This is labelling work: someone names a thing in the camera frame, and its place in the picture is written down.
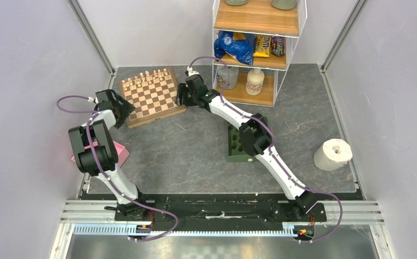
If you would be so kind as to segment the wooden chess board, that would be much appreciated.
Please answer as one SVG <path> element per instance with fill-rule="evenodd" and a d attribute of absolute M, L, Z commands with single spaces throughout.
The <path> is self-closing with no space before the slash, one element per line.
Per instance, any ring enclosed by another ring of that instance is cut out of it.
<path fill-rule="evenodd" d="M 141 72 L 119 81 L 120 95 L 134 106 L 126 125 L 133 128 L 186 111 L 185 106 L 176 104 L 177 87 L 170 67 Z"/>

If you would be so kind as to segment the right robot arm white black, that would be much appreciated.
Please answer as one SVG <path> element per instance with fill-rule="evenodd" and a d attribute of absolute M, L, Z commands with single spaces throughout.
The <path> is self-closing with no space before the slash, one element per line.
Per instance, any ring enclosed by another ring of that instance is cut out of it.
<path fill-rule="evenodd" d="M 227 101 L 218 91 L 208 89 L 199 74 L 189 76 L 177 85 L 176 104 L 198 106 L 234 126 L 243 150 L 261 162 L 279 183 L 290 202 L 289 213 L 298 221 L 312 215 L 317 200 L 279 156 L 276 138 L 260 113 L 248 113 Z"/>

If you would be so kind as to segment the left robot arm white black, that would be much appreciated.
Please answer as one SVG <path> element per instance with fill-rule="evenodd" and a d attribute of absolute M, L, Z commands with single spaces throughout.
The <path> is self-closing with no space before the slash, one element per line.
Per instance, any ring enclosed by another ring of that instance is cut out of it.
<path fill-rule="evenodd" d="M 119 154 L 110 134 L 110 128 L 120 128 L 134 111 L 134 106 L 113 90 L 95 93 L 91 101 L 96 103 L 88 122 L 69 129 L 69 140 L 74 159 L 82 173 L 101 180 L 115 195 L 116 210 L 124 217 L 143 220 L 147 217 L 149 206 L 140 200 L 139 190 L 122 172 Z"/>

